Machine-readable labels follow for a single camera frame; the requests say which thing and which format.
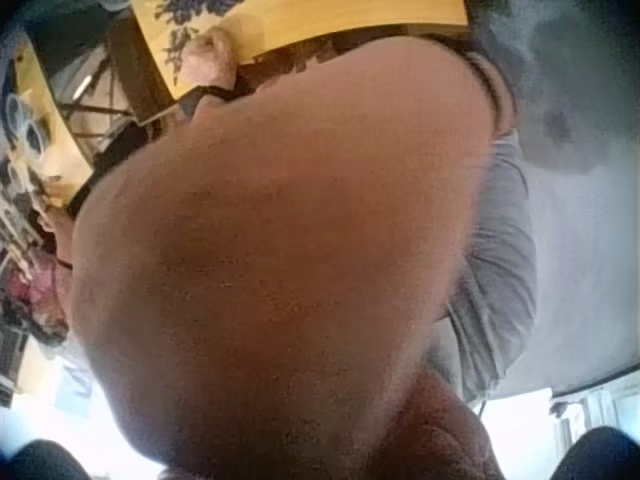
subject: hand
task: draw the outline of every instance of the hand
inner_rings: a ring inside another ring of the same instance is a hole
[[[237,62],[233,42],[227,32],[218,27],[194,38],[182,53],[182,74],[202,86],[233,90],[236,84]]]
[[[43,216],[49,228],[56,237],[56,257],[63,262],[72,264],[71,247],[73,238],[73,219],[60,208],[49,207]]]

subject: table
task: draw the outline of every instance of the table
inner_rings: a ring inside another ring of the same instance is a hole
[[[319,35],[360,27],[398,24],[446,25],[466,28],[464,0],[244,0],[224,18],[203,13],[184,25],[156,18],[165,0],[132,0],[133,10],[169,92],[174,99],[190,85],[179,67],[168,63],[174,35],[195,35],[220,25],[235,38],[241,63],[265,52]]]
[[[18,141],[14,150],[9,149],[9,159],[23,172],[23,176],[25,167],[30,167],[41,179],[51,200],[60,206],[67,205],[93,169],[62,118],[33,45],[26,35],[15,52],[14,65],[14,93],[31,107],[34,118],[42,118],[46,123],[49,146],[41,160],[34,162],[30,160],[26,146]]]

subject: person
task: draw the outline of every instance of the person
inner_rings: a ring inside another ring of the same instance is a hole
[[[533,321],[498,70],[385,39],[222,105],[232,49],[219,30],[199,41],[185,67],[203,61],[214,95],[98,183],[61,259],[62,304],[123,432],[215,478],[502,478],[424,364],[448,335],[473,400]]]

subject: floor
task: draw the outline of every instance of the floor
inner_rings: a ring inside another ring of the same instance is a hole
[[[494,396],[567,391],[639,361],[638,7],[468,3],[519,99],[538,249],[537,326]]]

